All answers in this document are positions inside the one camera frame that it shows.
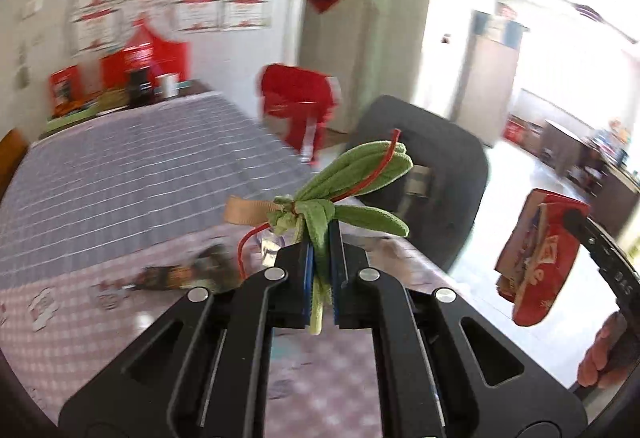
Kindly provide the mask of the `person's right hand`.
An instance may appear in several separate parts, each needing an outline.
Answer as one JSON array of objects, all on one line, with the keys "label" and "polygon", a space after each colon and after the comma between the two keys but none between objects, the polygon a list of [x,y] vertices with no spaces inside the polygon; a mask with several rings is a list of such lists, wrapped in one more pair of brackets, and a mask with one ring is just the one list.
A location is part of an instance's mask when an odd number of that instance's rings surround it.
[{"label": "person's right hand", "polygon": [[626,319],[617,311],[608,316],[577,369],[577,383],[582,387],[607,388],[620,384],[629,376],[631,366],[619,366],[605,373],[611,350],[627,328]]}]

